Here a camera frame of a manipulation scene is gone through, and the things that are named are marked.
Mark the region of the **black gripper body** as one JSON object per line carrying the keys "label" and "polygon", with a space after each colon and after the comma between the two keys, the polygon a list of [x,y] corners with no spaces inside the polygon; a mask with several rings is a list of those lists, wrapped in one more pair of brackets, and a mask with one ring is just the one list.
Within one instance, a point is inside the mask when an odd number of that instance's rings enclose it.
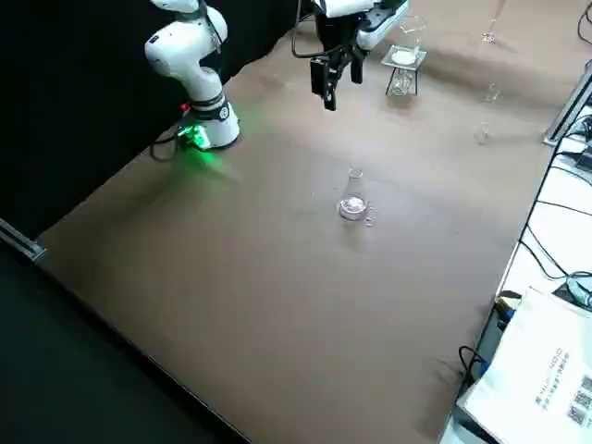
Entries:
{"label": "black gripper body", "polygon": [[330,54],[355,41],[355,34],[360,22],[360,15],[353,14],[328,18],[315,14],[315,29],[322,44],[322,54]]}

